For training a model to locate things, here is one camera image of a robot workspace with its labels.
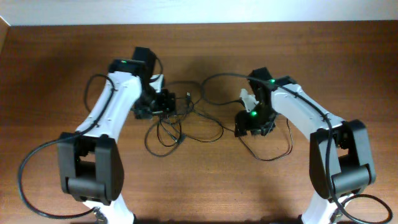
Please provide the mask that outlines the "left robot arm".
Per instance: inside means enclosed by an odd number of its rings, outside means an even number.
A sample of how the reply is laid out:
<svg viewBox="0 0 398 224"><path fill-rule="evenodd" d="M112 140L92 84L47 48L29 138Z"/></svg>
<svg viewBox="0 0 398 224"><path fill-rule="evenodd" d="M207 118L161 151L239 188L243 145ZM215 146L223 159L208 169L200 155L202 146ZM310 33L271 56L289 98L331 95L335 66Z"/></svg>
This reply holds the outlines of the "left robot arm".
<svg viewBox="0 0 398 224"><path fill-rule="evenodd" d="M117 142L130 112L151 119L175 111L175 95L154 74L157 56L136 47L130 60L110 64L104 89L74 133L62 133L58 166L62 191L94 210L103 223L134 223L121 194L124 168Z"/></svg>

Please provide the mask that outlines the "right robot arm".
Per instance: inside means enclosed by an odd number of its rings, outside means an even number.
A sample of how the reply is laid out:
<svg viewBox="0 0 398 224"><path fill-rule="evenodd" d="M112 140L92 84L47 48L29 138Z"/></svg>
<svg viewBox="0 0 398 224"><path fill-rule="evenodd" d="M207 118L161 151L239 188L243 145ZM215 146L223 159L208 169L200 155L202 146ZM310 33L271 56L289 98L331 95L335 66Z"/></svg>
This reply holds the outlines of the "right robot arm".
<svg viewBox="0 0 398 224"><path fill-rule="evenodd" d="M315 190L295 223L337 223L342 216L363 220L346 211L347 204L365 198L376 180L367 129L360 120L345 121L311 99L289 76L273 78L267 68L253 70L243 89L245 109L235 117L234 135L268 135L278 115L287 118L310 142L309 176Z"/></svg>

